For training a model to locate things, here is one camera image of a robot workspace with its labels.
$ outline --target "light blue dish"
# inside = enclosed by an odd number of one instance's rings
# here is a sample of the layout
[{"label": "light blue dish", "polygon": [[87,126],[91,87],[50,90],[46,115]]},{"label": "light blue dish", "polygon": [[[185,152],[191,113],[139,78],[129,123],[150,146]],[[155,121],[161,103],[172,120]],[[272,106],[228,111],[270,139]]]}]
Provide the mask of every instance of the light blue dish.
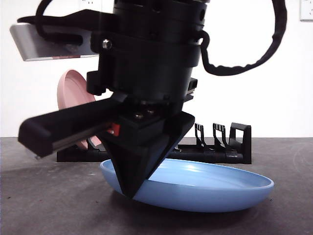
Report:
[{"label": "light blue dish", "polygon": [[[122,194],[111,160],[100,164],[104,178]],[[134,200],[190,212],[233,212],[262,202],[274,182],[232,167],[165,159]]]}]

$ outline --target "black cylindrical mount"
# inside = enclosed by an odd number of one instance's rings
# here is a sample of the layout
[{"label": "black cylindrical mount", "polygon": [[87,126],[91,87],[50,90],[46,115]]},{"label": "black cylindrical mount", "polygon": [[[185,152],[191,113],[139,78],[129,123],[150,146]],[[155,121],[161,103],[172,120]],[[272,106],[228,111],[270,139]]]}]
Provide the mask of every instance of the black cylindrical mount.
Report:
[{"label": "black cylindrical mount", "polygon": [[184,100],[201,54],[197,32],[205,11],[196,0],[115,0],[119,27],[115,35],[98,35],[112,42],[111,50],[99,51],[105,86],[141,101]]}]

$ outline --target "wall outlet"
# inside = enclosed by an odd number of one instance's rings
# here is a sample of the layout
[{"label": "wall outlet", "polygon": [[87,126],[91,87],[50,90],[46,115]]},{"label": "wall outlet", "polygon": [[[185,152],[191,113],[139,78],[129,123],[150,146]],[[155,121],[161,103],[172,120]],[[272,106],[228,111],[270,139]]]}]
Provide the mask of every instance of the wall outlet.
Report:
[{"label": "wall outlet", "polygon": [[301,0],[300,20],[313,21],[313,0]]},{"label": "wall outlet", "polygon": [[79,0],[79,8],[102,11],[102,0]]}]

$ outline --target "pink plate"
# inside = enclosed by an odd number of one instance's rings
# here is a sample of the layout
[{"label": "pink plate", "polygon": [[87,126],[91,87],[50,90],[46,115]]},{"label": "pink plate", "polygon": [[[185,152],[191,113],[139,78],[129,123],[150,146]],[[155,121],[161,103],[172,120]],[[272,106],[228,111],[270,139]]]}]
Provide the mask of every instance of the pink plate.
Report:
[{"label": "pink plate", "polygon": [[[79,72],[75,70],[66,71],[62,75],[58,85],[57,97],[59,109],[66,109],[96,101],[94,96],[87,92],[86,85],[86,80]],[[96,136],[92,137],[91,141],[95,146],[101,144],[101,141]],[[88,148],[86,141],[78,142],[76,145],[85,150]]]}]

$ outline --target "dark gray table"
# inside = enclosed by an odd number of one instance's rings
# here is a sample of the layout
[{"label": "dark gray table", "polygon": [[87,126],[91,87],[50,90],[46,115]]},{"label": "dark gray table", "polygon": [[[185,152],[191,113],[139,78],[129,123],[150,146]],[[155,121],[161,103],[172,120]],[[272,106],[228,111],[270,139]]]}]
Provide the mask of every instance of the dark gray table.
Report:
[{"label": "dark gray table", "polygon": [[253,164],[235,167],[270,177],[269,198],[244,211],[190,213],[119,195],[98,163],[37,161],[16,138],[2,138],[1,234],[313,234],[313,139],[254,139]]}]

